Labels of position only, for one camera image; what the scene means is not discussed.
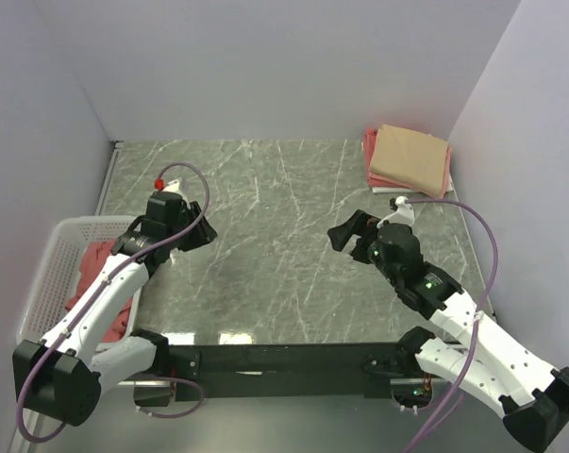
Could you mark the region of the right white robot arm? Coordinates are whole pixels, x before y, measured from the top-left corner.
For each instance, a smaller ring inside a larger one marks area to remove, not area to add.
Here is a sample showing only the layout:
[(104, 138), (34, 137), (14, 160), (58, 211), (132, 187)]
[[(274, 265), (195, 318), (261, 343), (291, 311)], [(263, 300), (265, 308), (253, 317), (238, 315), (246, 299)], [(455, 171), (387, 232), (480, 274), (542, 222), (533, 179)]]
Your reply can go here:
[(424, 259), (412, 221), (357, 210), (327, 232), (338, 252), (354, 239), (353, 260), (374, 265), (407, 307), (466, 349), (417, 327), (400, 341), (397, 368), (409, 377), (424, 371), (457, 384), (494, 411), (520, 445), (545, 452), (569, 422), (569, 367), (538, 358), (478, 310), (457, 280)]

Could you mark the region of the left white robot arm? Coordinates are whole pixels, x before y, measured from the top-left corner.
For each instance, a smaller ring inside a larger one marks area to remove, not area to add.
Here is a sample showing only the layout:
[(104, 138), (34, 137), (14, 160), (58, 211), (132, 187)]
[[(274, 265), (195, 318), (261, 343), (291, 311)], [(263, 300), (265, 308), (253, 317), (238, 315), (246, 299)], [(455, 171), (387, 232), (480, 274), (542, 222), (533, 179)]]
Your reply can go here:
[(149, 281), (173, 250), (192, 251), (217, 237), (206, 204), (181, 194), (152, 193), (144, 214), (115, 240), (103, 268), (75, 306), (42, 337), (21, 341), (12, 355), (18, 428), (24, 411), (77, 427), (100, 396), (121, 381), (144, 373), (164, 377), (171, 366), (166, 337), (135, 330), (108, 350), (97, 346), (126, 302)]

